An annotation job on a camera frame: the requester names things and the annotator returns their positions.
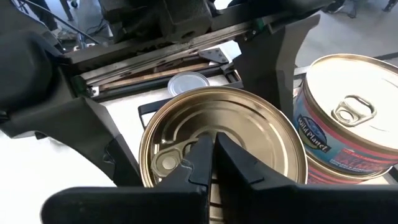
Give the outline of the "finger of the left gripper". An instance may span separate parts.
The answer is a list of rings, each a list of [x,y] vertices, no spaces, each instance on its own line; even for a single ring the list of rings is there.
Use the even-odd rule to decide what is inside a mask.
[[[266,24],[258,21],[236,38],[241,55],[236,57],[244,89],[293,116],[294,70],[297,53],[320,15],[284,19]]]
[[[85,97],[13,112],[12,136],[37,132],[76,150],[117,186],[141,186],[138,163],[105,106]]]

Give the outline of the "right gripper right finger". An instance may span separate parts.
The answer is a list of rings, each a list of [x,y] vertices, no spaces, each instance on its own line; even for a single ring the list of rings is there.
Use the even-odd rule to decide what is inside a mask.
[[[298,184],[225,133],[216,170],[226,223],[397,224],[397,186]]]

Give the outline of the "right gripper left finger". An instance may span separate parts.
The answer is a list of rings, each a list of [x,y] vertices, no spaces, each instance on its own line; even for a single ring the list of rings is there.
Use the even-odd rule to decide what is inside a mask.
[[[74,187],[49,197],[42,223],[208,223],[213,140],[202,136],[153,188]]]

